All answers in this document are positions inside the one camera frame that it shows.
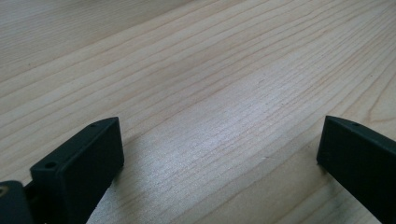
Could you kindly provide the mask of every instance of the wooden table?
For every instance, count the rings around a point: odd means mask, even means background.
[[[316,163],[325,115],[396,139],[396,2],[0,2],[0,180],[120,117],[89,223],[376,223]]]

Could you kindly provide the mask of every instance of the wood grain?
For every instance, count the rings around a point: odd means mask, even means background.
[[[377,223],[316,164],[325,115],[396,139],[396,2],[0,2],[0,180],[120,117],[89,223]]]

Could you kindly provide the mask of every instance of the wooden surface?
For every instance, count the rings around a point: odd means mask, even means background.
[[[0,180],[120,117],[89,223],[376,223],[316,163],[325,115],[396,139],[396,2],[0,2]]]

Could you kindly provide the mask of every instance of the light wood tabletop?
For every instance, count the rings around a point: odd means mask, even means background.
[[[326,115],[396,139],[394,0],[4,0],[0,75],[0,181],[120,118],[89,223],[378,223],[316,155]]]

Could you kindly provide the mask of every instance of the black plastic part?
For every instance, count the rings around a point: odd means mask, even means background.
[[[36,163],[24,192],[21,183],[12,182],[9,192],[15,193],[11,201],[0,198],[0,217],[10,217],[3,206],[12,205],[18,207],[15,214],[34,223],[86,223],[123,163],[118,118],[97,121]]]
[[[396,142],[328,116],[317,160],[379,221],[396,223]]]

